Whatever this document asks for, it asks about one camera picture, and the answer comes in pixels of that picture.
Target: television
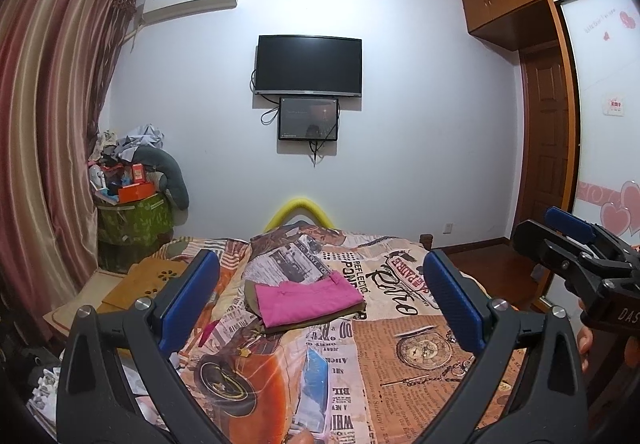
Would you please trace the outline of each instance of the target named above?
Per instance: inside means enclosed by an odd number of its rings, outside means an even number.
[[[338,99],[280,98],[278,139],[280,141],[337,141]]]
[[[362,40],[260,36],[255,93],[362,96]]]

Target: yellow foam tube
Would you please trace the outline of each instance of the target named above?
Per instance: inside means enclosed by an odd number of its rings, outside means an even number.
[[[284,219],[287,218],[293,210],[296,209],[305,209],[310,212],[316,220],[320,223],[323,228],[334,228],[334,223],[329,220],[329,217],[326,215],[324,211],[320,209],[320,206],[309,199],[305,199],[302,197],[298,197],[296,199],[292,199],[287,202],[282,208],[278,210],[278,212],[273,216],[273,219],[267,224],[267,227],[264,228],[264,231],[271,231],[273,228],[277,228],[284,222]]]

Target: metal screw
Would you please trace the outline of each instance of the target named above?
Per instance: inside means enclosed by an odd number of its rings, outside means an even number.
[[[76,314],[79,315],[81,318],[86,318],[91,314],[91,309],[92,309],[91,305],[82,305],[82,307],[80,307],[80,309],[76,311]]]
[[[491,300],[491,307],[499,311],[507,310],[509,308],[509,302],[505,299],[495,298]]]
[[[146,310],[151,307],[151,298],[143,296],[142,298],[138,298],[133,305],[138,310]]]
[[[551,307],[551,314],[553,314],[556,318],[564,318],[566,317],[566,310],[564,310],[559,305],[554,305]]]

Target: pink shirt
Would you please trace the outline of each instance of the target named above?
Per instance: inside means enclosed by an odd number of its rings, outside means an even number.
[[[295,281],[283,281],[277,287],[257,283],[255,294],[267,328],[301,323],[364,301],[360,291],[339,271],[306,285]]]

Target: satin curtain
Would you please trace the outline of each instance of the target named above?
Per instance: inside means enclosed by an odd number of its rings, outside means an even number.
[[[86,160],[133,2],[0,7],[0,264],[45,332],[97,268]]]

